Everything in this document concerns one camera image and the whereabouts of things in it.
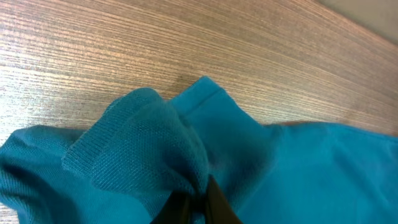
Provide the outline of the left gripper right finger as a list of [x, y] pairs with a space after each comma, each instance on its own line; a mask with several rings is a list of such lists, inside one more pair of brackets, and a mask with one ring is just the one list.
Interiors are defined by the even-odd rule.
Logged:
[[206, 190], [204, 216], [206, 224], [243, 224], [212, 175]]

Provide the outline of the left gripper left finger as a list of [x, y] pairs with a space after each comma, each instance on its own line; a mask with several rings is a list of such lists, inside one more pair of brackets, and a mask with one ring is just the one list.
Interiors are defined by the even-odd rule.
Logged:
[[181, 192], [172, 192], [150, 224], [189, 224], [190, 217], [190, 196]]

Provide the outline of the blue t-shirt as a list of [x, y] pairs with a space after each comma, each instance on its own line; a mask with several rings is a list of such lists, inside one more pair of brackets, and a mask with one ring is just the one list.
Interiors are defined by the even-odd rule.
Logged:
[[397, 138], [335, 123], [263, 126], [203, 77], [166, 101], [151, 88], [90, 129], [33, 126], [1, 147], [1, 202], [21, 223], [191, 223], [220, 190], [243, 223], [396, 223]]

